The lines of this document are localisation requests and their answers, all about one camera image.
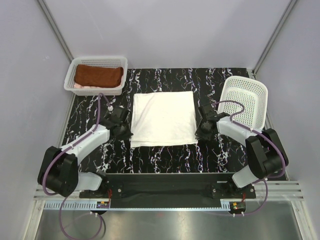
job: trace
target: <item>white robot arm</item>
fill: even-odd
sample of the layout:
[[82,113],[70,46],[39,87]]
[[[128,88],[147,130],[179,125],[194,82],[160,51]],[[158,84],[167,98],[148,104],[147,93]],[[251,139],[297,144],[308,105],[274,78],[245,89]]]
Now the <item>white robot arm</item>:
[[199,107],[199,113],[202,120],[195,133],[198,138],[211,141],[215,134],[220,133],[246,147],[248,165],[232,176],[231,185],[234,185],[235,191],[283,168],[281,157],[264,138],[269,139],[279,149],[285,165],[288,165],[288,157],[275,130],[269,128],[261,131],[260,129],[243,128],[231,122],[228,114],[217,113],[210,104]]
[[102,178],[93,172],[78,172],[78,165],[94,149],[110,138],[124,140],[131,137],[126,118],[129,111],[115,107],[106,118],[102,118],[98,126],[93,125],[85,134],[76,140],[57,148],[49,147],[43,157],[38,175],[38,183],[42,185],[45,172],[53,159],[62,151],[67,150],[52,166],[46,178],[46,187],[67,197],[73,191],[96,191],[102,183]]

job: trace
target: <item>black marble surface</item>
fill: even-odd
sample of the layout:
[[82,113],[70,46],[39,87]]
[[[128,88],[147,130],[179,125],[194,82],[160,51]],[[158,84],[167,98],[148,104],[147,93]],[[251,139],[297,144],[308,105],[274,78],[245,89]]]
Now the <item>black marble surface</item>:
[[[219,101],[225,80],[232,75],[248,77],[245,68],[129,69],[120,96],[108,96],[113,106],[132,111],[134,94],[193,91],[196,121],[198,106]],[[101,99],[101,115],[108,109]],[[76,96],[63,144],[84,134],[96,122],[97,96]],[[214,141],[181,146],[130,148],[129,140],[109,142],[96,148],[79,166],[82,172],[106,173],[215,173],[236,172],[247,164],[245,149],[217,134]]]

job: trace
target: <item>white basket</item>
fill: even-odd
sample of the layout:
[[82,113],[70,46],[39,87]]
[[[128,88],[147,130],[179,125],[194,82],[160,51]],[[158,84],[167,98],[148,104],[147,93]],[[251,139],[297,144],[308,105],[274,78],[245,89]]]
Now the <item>white basket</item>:
[[[113,88],[74,88],[75,74],[79,64],[87,66],[102,67],[102,68],[119,68],[123,67],[123,76],[120,86]],[[107,96],[121,95],[122,89],[125,86],[128,70],[128,60],[122,56],[84,56],[77,57],[72,60],[68,72],[64,80],[64,89],[72,91],[78,96],[96,96],[103,93]]]
[[[244,105],[244,112],[233,117],[234,120],[255,129],[265,126],[268,89],[256,80],[242,76],[230,76],[224,83],[220,101],[233,100]],[[241,110],[236,103],[221,103],[218,113],[234,114]]]

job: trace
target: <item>gray wall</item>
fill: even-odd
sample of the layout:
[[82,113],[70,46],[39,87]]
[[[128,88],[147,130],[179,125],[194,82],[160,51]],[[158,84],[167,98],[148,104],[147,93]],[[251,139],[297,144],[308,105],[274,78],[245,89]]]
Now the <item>gray wall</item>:
[[257,73],[268,111],[320,238],[320,1],[301,0]]
[[45,150],[58,142],[71,94],[69,61],[35,0],[0,7],[0,232],[21,239]]
[[45,0],[74,57],[129,68],[253,68],[289,0]]

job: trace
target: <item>folded white cloth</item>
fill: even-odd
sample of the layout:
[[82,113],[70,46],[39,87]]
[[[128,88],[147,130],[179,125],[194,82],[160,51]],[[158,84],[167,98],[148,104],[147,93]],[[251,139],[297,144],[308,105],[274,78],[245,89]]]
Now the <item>folded white cloth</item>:
[[134,95],[131,148],[196,144],[196,130],[192,91]]

